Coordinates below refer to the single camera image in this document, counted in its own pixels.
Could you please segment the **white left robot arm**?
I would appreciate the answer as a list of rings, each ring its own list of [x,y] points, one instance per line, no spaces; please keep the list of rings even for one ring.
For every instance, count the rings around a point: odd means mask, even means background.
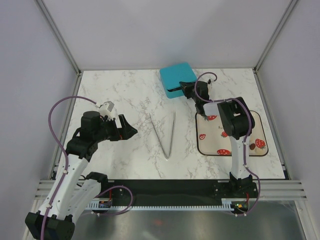
[[[29,212],[25,224],[36,240],[70,240],[76,222],[95,197],[105,197],[110,190],[107,175],[90,172],[78,191],[75,187],[100,142],[123,141],[137,134],[125,116],[120,114],[121,127],[108,115],[85,112],[65,150],[65,162],[37,212]]]

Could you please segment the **teal box lid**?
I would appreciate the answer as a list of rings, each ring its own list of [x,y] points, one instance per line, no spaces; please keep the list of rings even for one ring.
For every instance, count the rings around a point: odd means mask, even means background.
[[[182,62],[161,68],[160,80],[165,90],[172,92],[180,87],[180,82],[192,83],[197,77],[187,62]]]

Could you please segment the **metal tongs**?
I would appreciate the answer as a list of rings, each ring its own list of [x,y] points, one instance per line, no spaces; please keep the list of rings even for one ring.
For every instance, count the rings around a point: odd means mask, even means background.
[[[164,155],[165,160],[168,161],[171,158],[173,151],[176,111],[172,110],[158,118],[152,114],[149,114],[149,118],[159,147]]]

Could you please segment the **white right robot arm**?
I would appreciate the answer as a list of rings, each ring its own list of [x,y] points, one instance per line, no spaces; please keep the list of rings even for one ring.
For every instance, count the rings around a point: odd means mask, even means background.
[[[221,123],[231,143],[231,170],[228,184],[224,187],[233,197],[241,197],[256,188],[253,173],[249,170],[250,135],[255,120],[242,97],[213,101],[209,96],[210,82],[195,81],[179,83],[183,95],[192,99],[196,112],[204,119],[220,116]]]

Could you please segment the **teal chocolate box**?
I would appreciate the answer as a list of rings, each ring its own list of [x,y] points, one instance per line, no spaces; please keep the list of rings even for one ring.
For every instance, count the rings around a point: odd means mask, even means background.
[[[173,89],[165,89],[165,94],[169,99],[178,97],[190,99],[195,95],[195,87],[194,85],[184,85]]]

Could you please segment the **dark brown chocolate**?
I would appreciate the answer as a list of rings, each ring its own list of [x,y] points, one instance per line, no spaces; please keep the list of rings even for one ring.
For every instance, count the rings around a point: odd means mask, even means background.
[[[251,150],[254,150],[254,149],[256,148],[256,145],[255,145],[254,143],[252,143],[252,144],[249,146],[249,148],[250,148]]]

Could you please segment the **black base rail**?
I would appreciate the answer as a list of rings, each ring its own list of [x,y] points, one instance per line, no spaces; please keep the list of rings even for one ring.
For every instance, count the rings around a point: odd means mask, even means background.
[[[117,179],[102,187],[107,190],[124,186],[131,190],[133,202],[147,204],[217,203],[218,199],[254,199],[258,196],[256,183],[236,187],[229,181],[213,179]]]

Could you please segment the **strawberry print tray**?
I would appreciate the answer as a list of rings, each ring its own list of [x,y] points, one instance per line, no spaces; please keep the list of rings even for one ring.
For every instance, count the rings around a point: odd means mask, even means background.
[[[255,126],[249,137],[249,146],[255,144],[256,148],[249,148],[249,155],[253,157],[263,157],[267,155],[269,148],[263,129],[260,115],[250,112],[255,121]],[[221,118],[213,115],[206,120],[199,114],[195,115],[195,125],[197,134],[197,149],[205,156],[230,156],[232,154],[231,141],[225,132]]]

